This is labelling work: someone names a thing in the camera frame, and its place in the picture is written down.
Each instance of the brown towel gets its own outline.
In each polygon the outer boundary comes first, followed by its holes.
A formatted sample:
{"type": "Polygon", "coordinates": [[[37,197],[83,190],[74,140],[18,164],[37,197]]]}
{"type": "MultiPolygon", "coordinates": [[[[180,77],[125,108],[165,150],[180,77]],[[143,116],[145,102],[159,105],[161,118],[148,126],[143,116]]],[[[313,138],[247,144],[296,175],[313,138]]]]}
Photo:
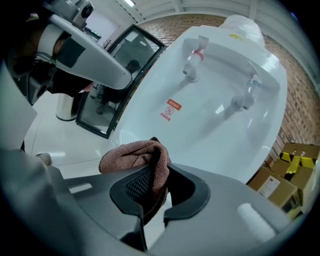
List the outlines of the brown towel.
{"type": "Polygon", "coordinates": [[[150,164],[154,167],[152,195],[149,202],[144,202],[144,224],[158,212],[167,198],[166,181],[169,176],[167,164],[171,163],[167,149],[156,137],[150,140],[124,144],[107,152],[99,163],[102,174],[150,164]]]}

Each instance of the cardboard box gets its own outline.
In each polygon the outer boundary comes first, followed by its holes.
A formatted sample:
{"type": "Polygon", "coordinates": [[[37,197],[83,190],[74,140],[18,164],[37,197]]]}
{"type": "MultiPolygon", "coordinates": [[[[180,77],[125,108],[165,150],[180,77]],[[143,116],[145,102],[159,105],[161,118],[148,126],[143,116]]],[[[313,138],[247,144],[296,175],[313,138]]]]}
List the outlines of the cardboard box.
{"type": "Polygon", "coordinates": [[[270,169],[261,167],[248,186],[281,208],[291,219],[299,214],[298,188],[270,169]]]}
{"type": "Polygon", "coordinates": [[[301,210],[309,208],[310,197],[315,189],[316,162],[320,159],[320,146],[286,143],[271,170],[290,181],[299,189],[301,210]]]}

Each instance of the brick wall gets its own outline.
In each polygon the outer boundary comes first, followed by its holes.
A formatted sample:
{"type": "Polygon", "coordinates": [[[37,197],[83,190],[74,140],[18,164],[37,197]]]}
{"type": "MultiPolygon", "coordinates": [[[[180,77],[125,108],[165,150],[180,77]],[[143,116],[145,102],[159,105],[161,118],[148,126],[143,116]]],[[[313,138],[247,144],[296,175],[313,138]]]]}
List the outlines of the brick wall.
{"type": "MultiPolygon", "coordinates": [[[[219,26],[225,18],[204,14],[183,14],[148,21],[140,27],[167,46],[191,26],[219,26]]],[[[271,167],[284,143],[320,144],[320,98],[308,75],[279,43],[265,35],[265,47],[276,55],[287,72],[287,102],[281,129],[263,165],[271,167]]]]}

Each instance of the plastic cover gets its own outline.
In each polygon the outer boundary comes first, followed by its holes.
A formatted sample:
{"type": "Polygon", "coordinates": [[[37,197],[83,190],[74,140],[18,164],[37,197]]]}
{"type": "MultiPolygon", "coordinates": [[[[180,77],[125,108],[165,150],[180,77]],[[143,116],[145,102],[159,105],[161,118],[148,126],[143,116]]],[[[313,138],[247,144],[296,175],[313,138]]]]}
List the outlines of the plastic cover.
{"type": "Polygon", "coordinates": [[[233,30],[261,47],[265,47],[264,36],[259,26],[252,19],[241,15],[231,15],[219,28],[233,30]]]}

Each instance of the glass door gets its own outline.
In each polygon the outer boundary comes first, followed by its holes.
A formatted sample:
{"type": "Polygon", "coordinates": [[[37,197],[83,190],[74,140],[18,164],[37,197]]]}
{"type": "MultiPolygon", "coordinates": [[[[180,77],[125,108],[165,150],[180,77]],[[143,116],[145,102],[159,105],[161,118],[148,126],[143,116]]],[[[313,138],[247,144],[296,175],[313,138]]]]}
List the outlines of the glass door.
{"type": "Polygon", "coordinates": [[[165,48],[160,40],[145,30],[130,26],[108,52],[131,73],[131,84],[121,90],[96,84],[89,93],[84,93],[76,123],[108,139],[133,90],[165,48]]]}

